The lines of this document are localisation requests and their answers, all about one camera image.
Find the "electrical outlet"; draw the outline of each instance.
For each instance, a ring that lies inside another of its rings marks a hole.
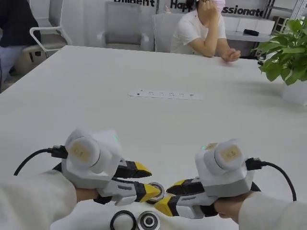
[[[129,96],[134,97],[151,97],[151,98],[167,98],[167,99],[182,99],[182,100],[198,100],[202,101],[203,96],[196,93],[184,93],[184,92],[174,92],[167,90],[136,90],[128,93]]]

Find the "dark clothing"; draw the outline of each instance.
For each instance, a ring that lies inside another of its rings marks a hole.
[[[3,30],[0,46],[30,46],[35,40],[30,28],[38,27],[27,0],[0,0],[0,28]],[[40,40],[40,32],[35,36]]]

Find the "person's sleeve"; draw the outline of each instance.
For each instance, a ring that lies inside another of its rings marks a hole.
[[[195,39],[200,38],[200,35],[189,21],[180,21],[177,29],[177,35],[183,45],[187,45]]]
[[[73,184],[57,171],[30,179],[13,177],[0,184],[0,229],[49,230],[76,203]]]
[[[0,19],[8,15],[11,0],[0,0]]]
[[[220,16],[220,21],[219,21],[219,36],[218,38],[226,38],[226,31],[225,31],[225,21],[224,17]]]
[[[240,230],[306,230],[307,204],[286,202],[257,192],[239,213]]]

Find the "green led light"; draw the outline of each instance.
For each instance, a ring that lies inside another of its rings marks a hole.
[[[118,138],[115,136],[115,134],[113,134],[113,138],[115,141],[119,141]]]

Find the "o-ring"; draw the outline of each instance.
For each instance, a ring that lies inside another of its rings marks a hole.
[[[135,216],[133,215],[132,212],[129,212],[127,210],[122,210],[122,211],[119,211],[117,213],[115,213],[115,215],[112,217],[111,221],[110,221],[110,229],[111,230],[115,230],[114,228],[114,221],[120,217],[120,216],[123,216],[123,215],[126,215],[126,216],[129,216],[131,217],[132,219],[132,222],[133,222],[133,226],[132,226],[132,229],[131,230],[136,230],[136,218]]]

